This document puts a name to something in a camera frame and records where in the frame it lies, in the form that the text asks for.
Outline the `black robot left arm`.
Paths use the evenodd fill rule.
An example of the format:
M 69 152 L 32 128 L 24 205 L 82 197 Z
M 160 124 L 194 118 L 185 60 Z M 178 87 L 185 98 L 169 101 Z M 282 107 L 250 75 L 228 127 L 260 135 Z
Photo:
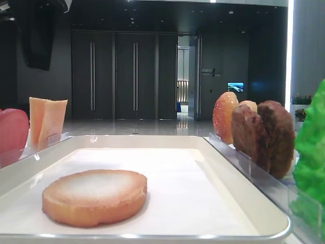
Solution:
M 49 71 L 57 19 L 72 1 L 1 1 L 1 21 L 15 21 L 29 68 Z

